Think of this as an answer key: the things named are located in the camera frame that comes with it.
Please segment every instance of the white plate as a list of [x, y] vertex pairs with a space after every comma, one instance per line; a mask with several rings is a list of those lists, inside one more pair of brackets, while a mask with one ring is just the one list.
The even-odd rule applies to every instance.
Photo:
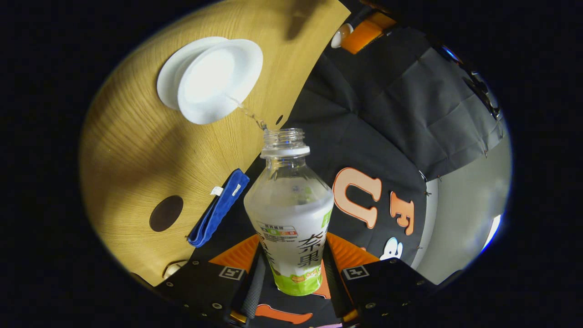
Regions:
[[189, 64], [205, 50], [227, 41], [227, 38], [212, 36], [205, 37], [178, 49], [164, 64], [158, 74], [156, 89], [158, 97], [166, 106], [179, 110], [178, 85]]
[[178, 107], [187, 120], [209, 124], [229, 115], [255, 86], [263, 66], [253, 41], [223, 41], [198, 55], [178, 85]]

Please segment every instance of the green label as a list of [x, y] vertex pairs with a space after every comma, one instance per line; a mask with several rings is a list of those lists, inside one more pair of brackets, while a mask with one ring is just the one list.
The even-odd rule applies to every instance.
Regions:
[[330, 215], [332, 215], [332, 210], [330, 210], [326, 215], [324, 215], [324, 220], [322, 221], [322, 228], [325, 227], [330, 222]]
[[292, 274], [289, 277], [278, 274], [271, 268], [275, 284], [279, 290], [291, 296], [305, 296], [317, 291], [322, 284], [322, 272], [320, 266], [304, 275]]

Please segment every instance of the gray wall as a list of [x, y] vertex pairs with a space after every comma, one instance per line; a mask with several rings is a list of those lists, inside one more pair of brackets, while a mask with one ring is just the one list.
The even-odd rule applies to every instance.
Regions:
[[429, 245], [416, 268], [419, 273], [438, 284], [482, 251], [493, 218], [504, 212], [511, 171], [510, 138], [506, 134], [488, 151], [487, 158], [475, 160], [437, 182], [437, 215], [433, 234], [426, 237]]

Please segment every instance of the bottle label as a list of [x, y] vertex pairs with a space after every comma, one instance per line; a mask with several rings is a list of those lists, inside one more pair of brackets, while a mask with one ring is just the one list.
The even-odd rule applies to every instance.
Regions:
[[294, 218], [253, 220], [275, 283], [282, 292], [308, 295], [322, 283], [320, 264], [332, 206]]

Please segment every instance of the black background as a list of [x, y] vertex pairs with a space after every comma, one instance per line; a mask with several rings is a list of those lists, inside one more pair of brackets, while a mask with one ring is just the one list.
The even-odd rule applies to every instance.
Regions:
[[[568, 233], [581, 223], [568, 207], [581, 191], [573, 105], [581, 104], [575, 88], [581, 5], [392, 3], [418, 28], [471, 58], [504, 107], [514, 149], [511, 199], [500, 228], [505, 233], [451, 288], [411, 308], [415, 312], [401, 323], [574, 326], [577, 256], [568, 254], [577, 245]], [[10, 114], [3, 120], [9, 197], [2, 311], [13, 314], [12, 326], [56, 326], [61, 320], [203, 326], [112, 261], [84, 215], [76, 158], [86, 110], [107, 75], [154, 32], [198, 6], [23, 2], [3, 11]]]

